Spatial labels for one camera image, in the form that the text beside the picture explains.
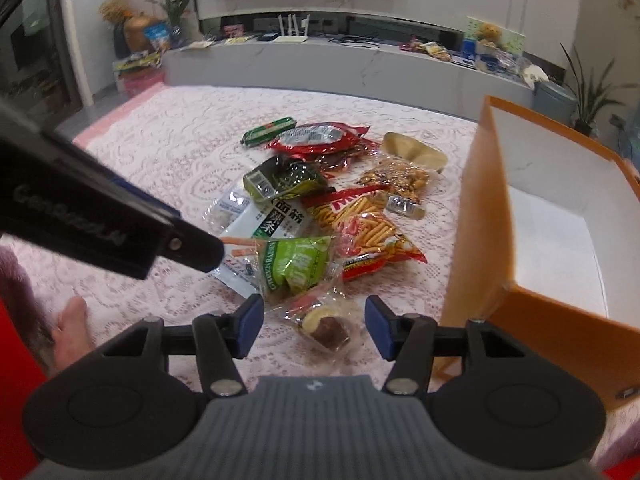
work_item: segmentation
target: trash can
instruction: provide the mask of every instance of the trash can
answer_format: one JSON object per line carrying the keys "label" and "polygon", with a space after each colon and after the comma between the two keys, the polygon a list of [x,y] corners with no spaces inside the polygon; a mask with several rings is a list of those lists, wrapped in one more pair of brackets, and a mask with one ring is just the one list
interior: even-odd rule
{"label": "trash can", "polygon": [[536,84],[533,109],[549,119],[571,126],[571,116],[577,103],[577,99],[570,90],[556,83],[541,81]]}

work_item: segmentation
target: table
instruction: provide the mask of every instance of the table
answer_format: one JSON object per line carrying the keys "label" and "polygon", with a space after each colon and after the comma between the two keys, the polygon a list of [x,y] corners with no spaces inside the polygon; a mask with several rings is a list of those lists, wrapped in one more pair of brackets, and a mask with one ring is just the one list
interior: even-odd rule
{"label": "table", "polygon": [[[415,222],[393,216],[429,263],[393,264],[346,285],[359,304],[364,305],[367,295],[378,294],[400,314],[419,312],[438,319],[455,238],[460,177],[476,129],[473,122],[335,94],[158,86],[99,121],[77,142],[137,186],[178,208],[188,221],[206,228],[203,214],[212,200],[268,156],[261,148],[243,148],[238,143],[242,133],[283,116],[293,116],[299,123],[366,124],[372,139],[396,131],[447,153],[449,164],[426,199],[425,219]],[[337,179],[337,185],[355,178],[352,174]],[[87,300],[90,329],[98,344],[145,316],[161,316],[167,325],[188,324],[206,312],[230,312],[242,301],[212,276],[164,258],[158,258],[147,280],[137,281],[20,240],[9,238],[9,243],[52,320],[72,295]],[[381,386],[391,367],[379,358],[368,336],[348,359],[332,363],[311,351],[292,328],[271,321],[265,323],[249,357],[236,365],[250,389],[260,376],[270,374],[369,374]],[[171,357],[170,372],[199,389],[193,357]],[[630,440],[629,449],[636,445],[635,434],[625,431],[640,419],[639,406],[632,404],[610,417],[597,456],[615,456],[614,444],[621,437]]]}

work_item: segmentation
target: green plant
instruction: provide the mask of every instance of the green plant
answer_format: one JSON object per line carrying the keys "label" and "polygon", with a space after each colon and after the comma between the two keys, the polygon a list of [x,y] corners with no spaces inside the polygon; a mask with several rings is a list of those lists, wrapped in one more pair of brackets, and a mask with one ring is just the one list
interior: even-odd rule
{"label": "green plant", "polygon": [[571,56],[569,56],[569,53],[562,43],[560,44],[560,46],[564,51],[564,55],[569,62],[569,67],[571,68],[571,72],[574,74],[577,83],[576,90],[567,85],[569,90],[571,90],[571,92],[573,92],[575,97],[578,99],[578,118],[575,121],[575,126],[576,129],[586,134],[586,131],[584,129],[588,128],[588,126],[593,123],[596,115],[600,110],[602,110],[606,106],[624,105],[623,102],[610,98],[610,95],[613,91],[638,88],[638,85],[636,83],[622,83],[619,85],[614,85],[612,83],[606,84],[605,80],[616,62],[615,58],[609,61],[608,65],[603,70],[602,75],[597,81],[594,75],[593,67],[591,67],[590,76],[587,80],[584,76],[584,70],[582,68],[582,62],[580,61],[580,55],[578,54],[578,51],[575,50],[575,60],[578,62],[578,68],[580,69],[580,75],[578,76],[578,71],[575,69],[575,65],[573,60],[571,59]]}
{"label": "green plant", "polygon": [[176,25],[180,25],[180,18],[184,14],[184,11],[191,0],[162,0],[162,2],[158,2],[157,0],[147,1],[162,7],[164,12],[166,12],[169,23],[172,27],[175,27]]}

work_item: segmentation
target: screw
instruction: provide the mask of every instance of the screw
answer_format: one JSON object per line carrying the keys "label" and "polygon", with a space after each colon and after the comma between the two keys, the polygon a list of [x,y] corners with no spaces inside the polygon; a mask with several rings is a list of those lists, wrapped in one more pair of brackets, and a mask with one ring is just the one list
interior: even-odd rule
{"label": "screw", "polygon": [[622,390],[616,394],[616,399],[628,399],[629,397],[635,397],[640,394],[640,386],[630,386],[625,390]]}
{"label": "screw", "polygon": [[220,379],[211,385],[211,391],[219,397],[233,397],[242,391],[242,384],[233,379]]}
{"label": "screw", "polygon": [[169,248],[172,251],[177,251],[181,247],[182,247],[182,241],[180,240],[180,238],[172,238],[172,240],[169,241]]}
{"label": "screw", "polygon": [[413,379],[391,379],[386,389],[394,395],[413,395],[418,391],[418,383]]}

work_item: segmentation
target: open box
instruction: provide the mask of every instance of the open box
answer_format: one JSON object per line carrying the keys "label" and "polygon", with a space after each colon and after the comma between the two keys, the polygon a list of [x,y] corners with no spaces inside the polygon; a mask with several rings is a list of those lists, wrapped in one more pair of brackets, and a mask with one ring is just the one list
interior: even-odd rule
{"label": "open box", "polygon": [[488,97],[440,323],[488,319],[589,384],[607,409],[629,401],[640,391],[639,199],[615,153]]}

